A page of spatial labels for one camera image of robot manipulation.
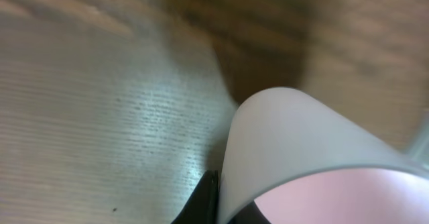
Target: white object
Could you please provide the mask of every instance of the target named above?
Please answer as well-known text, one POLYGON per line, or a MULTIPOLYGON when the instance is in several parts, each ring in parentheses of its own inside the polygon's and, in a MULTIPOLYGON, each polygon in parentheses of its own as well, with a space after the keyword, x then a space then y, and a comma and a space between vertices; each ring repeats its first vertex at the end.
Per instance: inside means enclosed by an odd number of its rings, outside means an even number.
POLYGON ((429 174, 380 139, 312 97, 261 91, 236 112, 221 176, 218 223, 261 194, 303 176, 344 168, 429 174))

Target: pink object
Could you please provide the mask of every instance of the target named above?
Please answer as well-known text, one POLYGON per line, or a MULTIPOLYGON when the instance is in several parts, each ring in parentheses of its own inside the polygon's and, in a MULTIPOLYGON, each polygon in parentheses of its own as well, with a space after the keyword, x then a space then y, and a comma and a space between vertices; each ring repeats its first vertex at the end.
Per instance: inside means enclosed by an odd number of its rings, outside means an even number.
POLYGON ((313 174, 272 189, 255 202, 273 224, 429 223, 429 181, 393 170, 313 174))

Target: wooden surface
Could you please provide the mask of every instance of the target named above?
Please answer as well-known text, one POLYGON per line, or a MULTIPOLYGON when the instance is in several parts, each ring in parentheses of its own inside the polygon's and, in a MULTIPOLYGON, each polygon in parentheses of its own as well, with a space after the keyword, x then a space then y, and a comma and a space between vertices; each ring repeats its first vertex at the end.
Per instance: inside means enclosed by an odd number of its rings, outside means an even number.
POLYGON ((397 148, 429 0, 0 0, 0 223, 169 223, 237 105, 297 87, 397 148))

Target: glossy table surface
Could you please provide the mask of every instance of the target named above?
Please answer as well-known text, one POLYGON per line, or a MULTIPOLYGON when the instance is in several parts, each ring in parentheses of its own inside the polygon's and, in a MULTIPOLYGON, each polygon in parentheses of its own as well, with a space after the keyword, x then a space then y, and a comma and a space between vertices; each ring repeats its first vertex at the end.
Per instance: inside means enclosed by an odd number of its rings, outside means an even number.
POLYGON ((296 87, 398 149, 429 0, 0 0, 0 223, 169 223, 235 109, 296 87))

